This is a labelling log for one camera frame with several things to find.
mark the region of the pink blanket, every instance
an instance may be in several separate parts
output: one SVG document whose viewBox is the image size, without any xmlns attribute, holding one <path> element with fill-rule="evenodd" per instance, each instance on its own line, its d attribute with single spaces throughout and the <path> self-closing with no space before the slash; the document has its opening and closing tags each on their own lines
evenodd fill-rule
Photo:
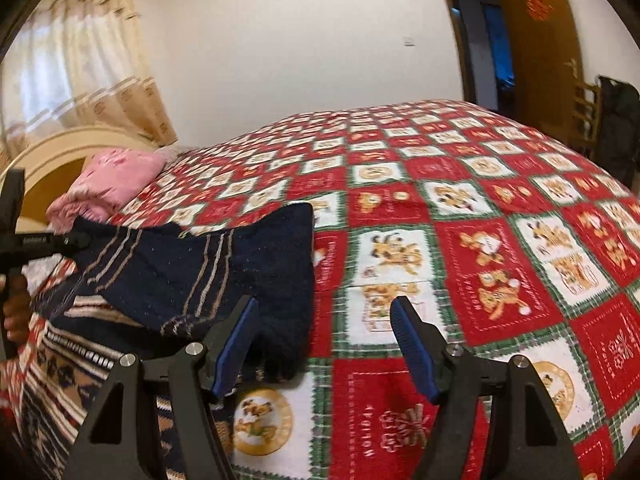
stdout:
<svg viewBox="0 0 640 480">
<path fill-rule="evenodd" d="M 57 233 L 68 232 L 78 215 L 105 222 L 127 205 L 162 171 L 159 153 L 110 148 L 94 155 L 89 165 L 47 209 Z"/>
</svg>

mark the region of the metal screw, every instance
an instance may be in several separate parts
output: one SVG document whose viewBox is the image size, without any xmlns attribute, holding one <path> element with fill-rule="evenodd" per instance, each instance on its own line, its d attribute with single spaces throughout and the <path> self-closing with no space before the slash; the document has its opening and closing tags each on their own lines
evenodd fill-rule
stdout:
<svg viewBox="0 0 640 480">
<path fill-rule="evenodd" d="M 524 357 L 524 355 L 514 355 L 513 364 L 515 364 L 518 368 L 526 368 L 527 366 L 529 366 L 529 360 Z"/>
<path fill-rule="evenodd" d="M 189 343 L 184 350 L 189 355 L 198 355 L 200 352 L 204 350 L 204 346 L 202 346 L 202 343 L 198 343 L 198 342 Z"/>
<path fill-rule="evenodd" d="M 453 357 L 460 357 L 464 353 L 465 349 L 458 343 L 447 345 L 447 354 Z"/>
<path fill-rule="evenodd" d="M 133 354 L 124 354 L 120 358 L 120 364 L 127 368 L 130 367 L 135 362 L 136 362 L 136 356 Z"/>
</svg>

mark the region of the black bag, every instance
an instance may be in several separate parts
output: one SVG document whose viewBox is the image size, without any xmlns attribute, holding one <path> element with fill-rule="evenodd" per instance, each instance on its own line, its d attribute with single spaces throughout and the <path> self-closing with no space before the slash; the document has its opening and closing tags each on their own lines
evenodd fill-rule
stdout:
<svg viewBox="0 0 640 480">
<path fill-rule="evenodd" d="M 640 156 L 640 94 L 629 83 L 599 79 L 602 111 L 594 162 L 631 188 Z"/>
</svg>

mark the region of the wooden headboard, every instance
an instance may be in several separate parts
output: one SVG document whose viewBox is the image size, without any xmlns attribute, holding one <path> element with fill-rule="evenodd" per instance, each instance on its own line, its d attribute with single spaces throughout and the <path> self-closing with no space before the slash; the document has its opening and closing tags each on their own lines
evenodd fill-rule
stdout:
<svg viewBox="0 0 640 480">
<path fill-rule="evenodd" d="M 48 224 L 45 213 L 49 205 L 68 191 L 82 172 L 85 159 L 105 148 L 152 152 L 158 147 L 151 140 L 126 130 L 94 124 L 70 128 L 47 137 L 12 160 L 7 170 L 23 168 L 25 178 L 24 201 L 16 230 L 44 231 Z M 0 186 L 4 182 L 4 173 L 0 176 Z"/>
</svg>

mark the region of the wooden door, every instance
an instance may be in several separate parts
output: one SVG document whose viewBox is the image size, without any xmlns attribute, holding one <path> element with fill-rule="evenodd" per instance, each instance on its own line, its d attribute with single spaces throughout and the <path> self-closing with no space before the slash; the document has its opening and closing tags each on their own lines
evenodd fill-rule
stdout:
<svg viewBox="0 0 640 480">
<path fill-rule="evenodd" d="M 500 0 L 510 35 L 516 119 L 566 141 L 574 127 L 580 44 L 569 0 Z"/>
</svg>

